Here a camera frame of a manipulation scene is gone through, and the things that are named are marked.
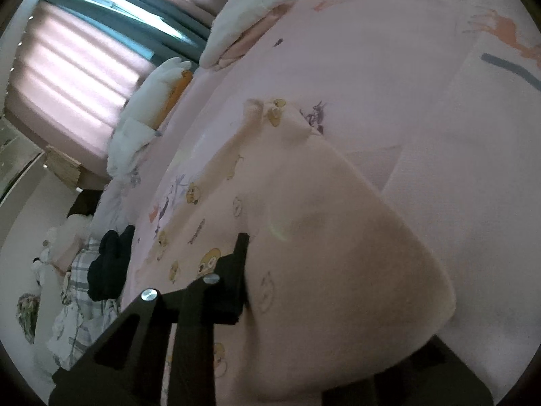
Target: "cartoon face print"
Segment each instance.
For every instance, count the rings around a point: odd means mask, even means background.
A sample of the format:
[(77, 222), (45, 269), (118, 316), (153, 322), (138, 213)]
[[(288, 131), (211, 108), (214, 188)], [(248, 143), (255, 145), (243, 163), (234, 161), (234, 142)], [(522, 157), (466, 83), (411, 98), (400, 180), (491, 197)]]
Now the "cartoon face print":
[(214, 344), (214, 378), (220, 378), (227, 372), (226, 349), (223, 344)]
[(271, 273), (267, 272), (261, 280), (260, 292), (259, 292), (259, 310), (265, 314), (272, 307), (274, 302), (274, 281)]
[(163, 254), (165, 252), (167, 248), (167, 237), (166, 237), (166, 233), (164, 230), (162, 230), (159, 234), (158, 234), (158, 257), (156, 258), (156, 260), (160, 261), (163, 257)]
[(199, 203), (199, 198), (201, 198), (201, 192), (195, 183), (190, 183), (188, 190), (186, 191), (186, 201), (189, 204)]
[(180, 271), (179, 262), (175, 261), (174, 263), (172, 263), (171, 269), (169, 270), (169, 280), (171, 281), (172, 284), (174, 284), (175, 281), (177, 280), (177, 275), (179, 271)]
[(244, 157), (242, 157), (239, 154), (239, 156), (237, 157), (237, 160), (235, 160), (235, 162), (233, 163), (233, 166), (231, 167), (231, 170), (229, 171), (229, 174), (227, 175), (227, 180), (231, 180), (235, 176), (237, 168), (240, 168), (243, 161), (244, 161)]
[(276, 99), (273, 104), (274, 107), (267, 110), (267, 118), (273, 127), (277, 127), (282, 120), (283, 108), (286, 106), (286, 101), (283, 99)]
[(222, 254), (220, 253), (220, 249), (212, 249), (205, 256), (203, 256), (203, 259), (201, 260), (201, 262), (199, 262), (199, 268), (197, 269), (197, 277), (200, 278), (201, 276), (212, 273), (221, 255)]
[(235, 218), (240, 217), (240, 214), (242, 213), (242, 201), (239, 200), (238, 197), (235, 197), (233, 200), (233, 215)]

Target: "pink blanket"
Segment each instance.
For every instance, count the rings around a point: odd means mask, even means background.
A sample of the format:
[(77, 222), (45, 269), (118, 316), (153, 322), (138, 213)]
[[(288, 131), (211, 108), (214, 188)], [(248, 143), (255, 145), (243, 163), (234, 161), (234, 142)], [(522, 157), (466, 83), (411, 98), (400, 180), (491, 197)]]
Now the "pink blanket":
[[(443, 260), (458, 308), (440, 336), (498, 401), (541, 336), (539, 44), (519, 0), (298, 0), (198, 112), (178, 110), (197, 117), (176, 164), (200, 172), (246, 99), (295, 104)], [(168, 182), (149, 180), (137, 207), (124, 305)]]

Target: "orange pillow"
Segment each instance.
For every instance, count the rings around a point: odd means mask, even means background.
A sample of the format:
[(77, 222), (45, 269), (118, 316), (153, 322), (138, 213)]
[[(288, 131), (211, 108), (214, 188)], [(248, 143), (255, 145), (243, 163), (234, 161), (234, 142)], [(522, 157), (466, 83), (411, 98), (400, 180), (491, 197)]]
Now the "orange pillow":
[(177, 104), (180, 97), (184, 93), (184, 90), (188, 86), (188, 84), (193, 79), (194, 74), (190, 72), (190, 70), (184, 70), (182, 72), (182, 78), (179, 79), (177, 82), (177, 85), (175, 86), (175, 90), (173, 90), (171, 96), (169, 96), (169, 100), (167, 101), (167, 104), (165, 107), (163, 107), (162, 111), (160, 111), (160, 114), (156, 117), (156, 120), (154, 121), (153, 129), (157, 130), (160, 125), (163, 123), (163, 121), (166, 119), (167, 115), (171, 112), (172, 108)]

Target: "gray stripe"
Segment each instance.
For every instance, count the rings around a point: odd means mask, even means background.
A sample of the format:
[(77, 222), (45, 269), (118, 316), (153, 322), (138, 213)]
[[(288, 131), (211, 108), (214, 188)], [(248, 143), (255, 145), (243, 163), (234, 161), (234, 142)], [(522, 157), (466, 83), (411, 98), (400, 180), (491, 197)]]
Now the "gray stripe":
[(512, 62), (506, 61), (505, 59), (498, 58), (497, 56), (484, 53), (481, 56), (481, 59), (489, 64), (500, 67), (504, 70), (509, 70), (511, 73), (516, 74), (528, 82), (532, 87), (541, 92), (541, 81), (538, 80), (533, 74), (528, 72), (523, 66), (518, 64), (513, 64)]
[(83, 345), (78, 340), (74, 340), (72, 337), (69, 338), (69, 344), (73, 345), (75, 348), (77, 348), (79, 351), (85, 352), (88, 349), (87, 345)]

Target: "plaid cloth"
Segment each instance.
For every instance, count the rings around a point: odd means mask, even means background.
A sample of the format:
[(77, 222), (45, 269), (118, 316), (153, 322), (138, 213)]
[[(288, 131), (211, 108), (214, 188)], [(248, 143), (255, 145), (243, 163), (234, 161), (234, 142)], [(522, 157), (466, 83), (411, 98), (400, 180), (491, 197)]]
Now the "plaid cloth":
[(105, 301), (94, 302), (88, 296), (88, 268), (98, 256), (99, 241), (91, 238), (75, 256), (71, 265), (68, 287), (70, 297), (72, 301), (77, 302), (85, 320), (102, 316), (105, 309)]
[(56, 356), (57, 362), (64, 369), (69, 370), (83, 356), (87, 349), (92, 345), (92, 337), (89, 332), (90, 322), (95, 319), (99, 322), (99, 317), (107, 314), (107, 319), (112, 321), (110, 311), (112, 309), (107, 301), (94, 302), (88, 296), (88, 269), (90, 264), (99, 256), (99, 241), (90, 239), (86, 245), (79, 251), (71, 265), (71, 276), (68, 284), (69, 304), (77, 305), (76, 327), (68, 334), (67, 340), (70, 346), (69, 355), (64, 358)]

